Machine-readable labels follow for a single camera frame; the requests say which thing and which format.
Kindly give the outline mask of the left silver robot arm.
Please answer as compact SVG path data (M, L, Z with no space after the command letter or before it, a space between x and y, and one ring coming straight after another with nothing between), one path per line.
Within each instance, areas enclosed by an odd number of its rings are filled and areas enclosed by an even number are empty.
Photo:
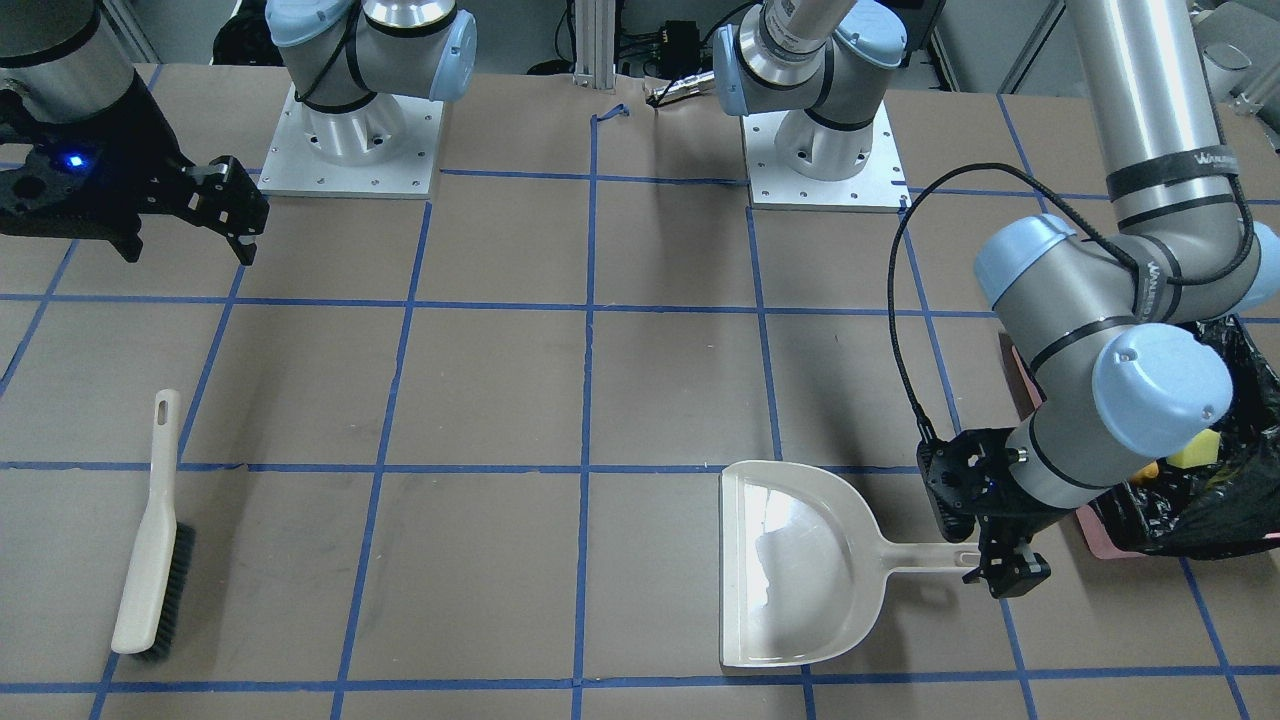
M1184 1L1069 1L1117 233L1064 201L1006 225L974 273L1042 404L1012 429L942 441L919 404L916 461L965 575L995 598L1050 575L1032 537L1188 446L1233 401L1189 331L1277 292L1277 236L1251 215Z

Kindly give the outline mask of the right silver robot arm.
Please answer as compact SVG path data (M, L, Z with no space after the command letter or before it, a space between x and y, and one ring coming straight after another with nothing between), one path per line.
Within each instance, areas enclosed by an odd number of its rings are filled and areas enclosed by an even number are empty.
M3 142L28 147L1 176L1 229L97 240L128 263L145 214L219 233L255 260L269 204L242 163L191 161L96 1L5 1Z

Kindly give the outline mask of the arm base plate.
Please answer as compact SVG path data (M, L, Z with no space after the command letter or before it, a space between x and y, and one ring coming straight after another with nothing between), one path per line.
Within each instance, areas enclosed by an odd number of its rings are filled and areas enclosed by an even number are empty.
M818 124L805 111L741 118L751 202L785 211L897 213L910 205L899 147L882 102L855 131Z
M270 196L429 200L445 102L379 94L346 114L289 88L259 177Z

